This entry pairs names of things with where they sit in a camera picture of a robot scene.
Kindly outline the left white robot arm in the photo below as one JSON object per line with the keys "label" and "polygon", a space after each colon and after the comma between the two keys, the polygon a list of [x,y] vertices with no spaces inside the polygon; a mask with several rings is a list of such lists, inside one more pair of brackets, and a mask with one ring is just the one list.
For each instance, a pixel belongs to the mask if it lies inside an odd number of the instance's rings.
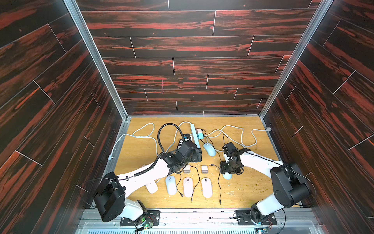
{"label": "left white robot arm", "polygon": [[143,168],[120,175],[109,172],[93,194],[102,221],[109,222],[117,217],[143,220],[147,213],[143,203],[127,197],[151,182],[181,172],[191,162],[201,161],[201,149],[193,141],[183,141],[179,148],[160,153],[152,164]]}

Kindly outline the white wireless mouse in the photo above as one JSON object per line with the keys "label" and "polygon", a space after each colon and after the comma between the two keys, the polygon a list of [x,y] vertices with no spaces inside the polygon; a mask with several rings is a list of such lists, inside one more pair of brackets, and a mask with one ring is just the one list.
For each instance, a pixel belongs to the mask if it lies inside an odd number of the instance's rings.
{"label": "white wireless mouse", "polygon": [[158,186],[155,181],[151,181],[146,184],[146,188],[150,194],[154,194],[158,191]]}

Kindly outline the grey blue mouse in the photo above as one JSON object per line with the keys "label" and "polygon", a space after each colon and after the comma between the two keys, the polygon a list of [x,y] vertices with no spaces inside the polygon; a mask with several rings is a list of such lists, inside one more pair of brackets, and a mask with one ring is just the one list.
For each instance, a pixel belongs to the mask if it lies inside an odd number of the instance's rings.
{"label": "grey blue mouse", "polygon": [[224,173],[223,174],[223,178],[226,179],[226,180],[230,180],[230,179],[232,179],[232,174],[230,174],[230,173]]}

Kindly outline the white power strip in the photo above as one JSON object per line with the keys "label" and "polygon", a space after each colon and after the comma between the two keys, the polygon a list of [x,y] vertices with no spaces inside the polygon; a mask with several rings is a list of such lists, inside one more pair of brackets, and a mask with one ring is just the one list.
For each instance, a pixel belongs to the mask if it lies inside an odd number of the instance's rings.
{"label": "white power strip", "polygon": [[192,138],[193,138],[193,142],[196,144],[197,148],[200,149],[201,146],[200,146],[200,139],[198,139],[197,137],[197,132],[196,132],[196,127],[194,124],[191,124],[191,132],[192,132]]}

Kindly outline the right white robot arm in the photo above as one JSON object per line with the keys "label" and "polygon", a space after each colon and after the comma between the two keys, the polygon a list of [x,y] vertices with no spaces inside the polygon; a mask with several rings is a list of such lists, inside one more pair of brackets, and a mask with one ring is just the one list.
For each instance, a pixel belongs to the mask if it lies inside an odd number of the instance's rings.
{"label": "right white robot arm", "polygon": [[222,174],[240,175],[245,167],[249,167],[271,179],[273,193],[251,207],[253,218],[290,208],[311,195],[311,188],[298,165],[271,160],[247,148],[239,150],[231,142],[223,146],[223,151],[225,161],[220,163]]}

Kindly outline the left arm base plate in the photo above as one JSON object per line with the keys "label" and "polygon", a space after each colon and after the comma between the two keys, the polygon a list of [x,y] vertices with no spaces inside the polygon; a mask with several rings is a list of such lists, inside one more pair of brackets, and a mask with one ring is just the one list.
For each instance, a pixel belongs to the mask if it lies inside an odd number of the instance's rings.
{"label": "left arm base plate", "polygon": [[125,200],[125,206],[122,213],[120,226],[135,226],[150,229],[158,226],[160,222],[160,210],[148,210],[140,201]]}

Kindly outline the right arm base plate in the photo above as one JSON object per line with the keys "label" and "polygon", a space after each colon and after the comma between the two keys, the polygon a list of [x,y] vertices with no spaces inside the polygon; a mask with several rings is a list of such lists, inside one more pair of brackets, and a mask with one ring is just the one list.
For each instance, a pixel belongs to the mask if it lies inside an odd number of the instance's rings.
{"label": "right arm base plate", "polygon": [[257,204],[252,205],[250,209],[236,210],[232,217],[238,221],[240,226],[277,225],[274,213],[263,215],[257,208]]}

